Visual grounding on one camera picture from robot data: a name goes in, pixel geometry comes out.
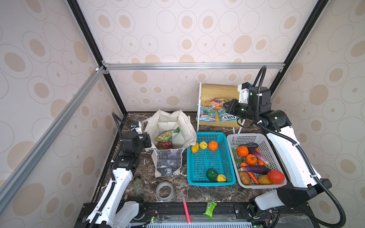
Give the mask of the green Fox's candy bag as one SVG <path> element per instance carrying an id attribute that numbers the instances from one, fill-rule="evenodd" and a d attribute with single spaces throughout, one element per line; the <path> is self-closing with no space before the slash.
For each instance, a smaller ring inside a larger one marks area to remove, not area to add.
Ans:
<path id="1" fill-rule="evenodd" d="M 218 115 L 221 123 L 236 121 L 238 118 L 226 112 L 225 108 L 218 109 Z"/>

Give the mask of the green yellow snack bag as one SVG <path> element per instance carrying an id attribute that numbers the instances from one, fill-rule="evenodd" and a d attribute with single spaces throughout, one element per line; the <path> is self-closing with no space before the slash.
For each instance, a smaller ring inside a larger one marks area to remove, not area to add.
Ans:
<path id="1" fill-rule="evenodd" d="M 167 142 L 172 140 L 175 136 L 177 136 L 180 133 L 180 128 L 176 128 L 174 130 L 169 130 L 164 132 L 163 134 L 161 134 L 160 136 L 158 136 L 156 138 L 156 141 L 163 141 L 163 142 Z"/>

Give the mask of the pink dragon fruit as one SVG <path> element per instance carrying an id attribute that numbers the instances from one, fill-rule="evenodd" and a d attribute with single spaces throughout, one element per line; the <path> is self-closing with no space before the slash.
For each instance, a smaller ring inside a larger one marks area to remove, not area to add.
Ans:
<path id="1" fill-rule="evenodd" d="M 167 150 L 172 148 L 172 143 L 171 141 L 167 142 L 158 141 L 156 147 L 158 150 Z"/>

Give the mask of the pink orange snack bag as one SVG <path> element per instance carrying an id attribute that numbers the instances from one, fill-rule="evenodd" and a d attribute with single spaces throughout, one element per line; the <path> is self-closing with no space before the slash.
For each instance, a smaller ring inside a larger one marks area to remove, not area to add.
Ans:
<path id="1" fill-rule="evenodd" d="M 230 101 L 230 99 L 227 99 L 227 98 L 216 97 L 216 98 L 212 99 L 211 101 L 204 103 L 203 105 L 214 107 L 215 109 L 220 109 L 220 108 L 223 108 L 224 103 L 229 102 L 229 101 Z"/>

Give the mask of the white plastic basket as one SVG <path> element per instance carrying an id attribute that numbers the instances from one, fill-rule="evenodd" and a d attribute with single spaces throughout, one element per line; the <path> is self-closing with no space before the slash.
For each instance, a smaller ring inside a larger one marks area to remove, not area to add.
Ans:
<path id="1" fill-rule="evenodd" d="M 270 170 L 278 170 L 282 173 L 285 173 L 281 167 L 280 161 L 277 158 L 275 151 L 272 149 L 268 139 L 265 135 L 262 134 L 232 134 L 227 136 L 227 142 L 230 150 L 231 160 L 233 162 L 233 168 L 235 172 L 235 176 L 237 178 L 237 183 L 246 189 L 276 189 L 286 185 L 287 179 L 284 179 L 284 182 L 281 184 L 271 184 L 271 185 L 263 185 L 257 184 L 252 178 L 249 178 L 251 181 L 250 185 L 245 185 L 241 182 L 239 176 L 239 168 L 241 168 L 240 164 L 243 162 L 243 159 L 238 156 L 236 153 L 236 147 L 242 146 L 248 143 L 256 143 L 258 145 L 259 152 L 268 160 L 268 165 L 266 167 Z"/>

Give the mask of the small glass spice jar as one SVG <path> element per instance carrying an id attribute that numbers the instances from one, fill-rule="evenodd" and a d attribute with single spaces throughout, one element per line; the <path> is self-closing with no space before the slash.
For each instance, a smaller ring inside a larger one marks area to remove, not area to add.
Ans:
<path id="1" fill-rule="evenodd" d="M 143 180 L 140 176 L 134 178 L 134 187 L 136 191 L 136 196 L 143 197 L 144 196 L 144 186 Z"/>

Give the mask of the pink pen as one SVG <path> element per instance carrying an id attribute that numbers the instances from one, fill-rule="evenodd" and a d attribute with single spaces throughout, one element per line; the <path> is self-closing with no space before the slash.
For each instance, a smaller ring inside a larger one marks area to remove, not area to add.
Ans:
<path id="1" fill-rule="evenodd" d="M 185 212 L 185 215 L 186 215 L 187 223 L 191 224 L 191 218 L 190 218 L 190 214 L 189 214 L 186 199 L 183 198 L 182 200 L 183 200 L 183 207 L 184 207 L 184 212 Z"/>

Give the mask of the clear tape roll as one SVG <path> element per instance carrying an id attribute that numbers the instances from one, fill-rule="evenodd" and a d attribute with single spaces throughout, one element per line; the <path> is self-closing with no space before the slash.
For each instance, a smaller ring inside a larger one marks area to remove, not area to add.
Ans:
<path id="1" fill-rule="evenodd" d="M 160 184 L 158 184 L 156 188 L 156 198 L 159 201 L 162 202 L 171 201 L 174 198 L 174 194 L 175 194 L 174 187 L 168 181 L 161 182 Z"/>

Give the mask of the small yellow fruit front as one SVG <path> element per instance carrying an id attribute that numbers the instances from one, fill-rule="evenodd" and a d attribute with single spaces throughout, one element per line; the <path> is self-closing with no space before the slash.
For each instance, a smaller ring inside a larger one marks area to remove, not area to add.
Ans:
<path id="1" fill-rule="evenodd" d="M 226 176 L 225 175 L 223 175 L 223 174 L 219 174 L 218 176 L 217 176 L 217 182 L 218 183 L 224 183 L 224 182 L 226 182 L 227 181 L 227 179 L 226 179 Z"/>

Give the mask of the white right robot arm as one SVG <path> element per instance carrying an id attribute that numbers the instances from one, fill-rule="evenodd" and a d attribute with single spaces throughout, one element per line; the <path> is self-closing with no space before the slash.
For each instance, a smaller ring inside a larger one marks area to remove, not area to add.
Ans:
<path id="1" fill-rule="evenodd" d="M 327 189 L 332 187 L 329 179 L 322 179 L 310 162 L 300 152 L 294 130 L 287 115 L 281 110 L 271 110 L 271 92 L 258 89 L 250 83 L 238 85 L 239 99 L 224 105 L 226 111 L 242 119 L 254 121 L 258 117 L 263 133 L 275 149 L 289 182 L 275 190 L 257 196 L 253 204 L 260 210 L 283 206 L 298 206 L 324 192 L 317 183 L 320 179 Z"/>

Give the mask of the brown potato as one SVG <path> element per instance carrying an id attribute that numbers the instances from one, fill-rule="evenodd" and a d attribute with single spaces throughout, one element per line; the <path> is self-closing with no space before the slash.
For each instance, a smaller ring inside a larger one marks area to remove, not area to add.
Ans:
<path id="1" fill-rule="evenodd" d="M 239 173 L 239 178 L 240 178 L 240 181 L 242 184 L 244 184 L 244 185 L 251 184 L 251 178 L 246 172 L 238 171 L 238 173 Z"/>

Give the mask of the small orange pumpkin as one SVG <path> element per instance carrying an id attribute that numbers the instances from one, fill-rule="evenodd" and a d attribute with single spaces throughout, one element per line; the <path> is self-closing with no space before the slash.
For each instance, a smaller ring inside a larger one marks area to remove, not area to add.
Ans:
<path id="1" fill-rule="evenodd" d="M 253 154 L 248 154 L 245 157 L 245 163 L 248 164 L 248 165 L 250 165 L 250 166 L 254 166 L 257 162 L 258 162 L 258 159 Z"/>

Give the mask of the small yellow pear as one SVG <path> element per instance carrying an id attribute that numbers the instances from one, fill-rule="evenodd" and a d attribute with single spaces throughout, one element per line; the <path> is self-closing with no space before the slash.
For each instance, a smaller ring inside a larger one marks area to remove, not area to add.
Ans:
<path id="1" fill-rule="evenodd" d="M 200 147 L 200 149 L 205 150 L 208 148 L 208 143 L 205 141 L 202 141 L 199 143 L 199 147 Z"/>

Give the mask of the orange tomato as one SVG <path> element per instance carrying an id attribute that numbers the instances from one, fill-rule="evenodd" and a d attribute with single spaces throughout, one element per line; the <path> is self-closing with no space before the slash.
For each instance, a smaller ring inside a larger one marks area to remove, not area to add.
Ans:
<path id="1" fill-rule="evenodd" d="M 249 154 L 249 149 L 246 146 L 238 146 L 236 148 L 236 154 L 239 157 L 246 157 Z"/>

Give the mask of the white canvas grocery bag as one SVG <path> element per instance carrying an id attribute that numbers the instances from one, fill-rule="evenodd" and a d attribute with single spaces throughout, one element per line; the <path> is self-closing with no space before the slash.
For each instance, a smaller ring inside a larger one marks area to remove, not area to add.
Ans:
<path id="1" fill-rule="evenodd" d="M 141 124 L 143 133 L 151 139 L 146 150 L 152 151 L 155 177 L 180 175 L 183 151 L 197 142 L 191 118 L 181 110 L 173 113 L 159 110 Z"/>

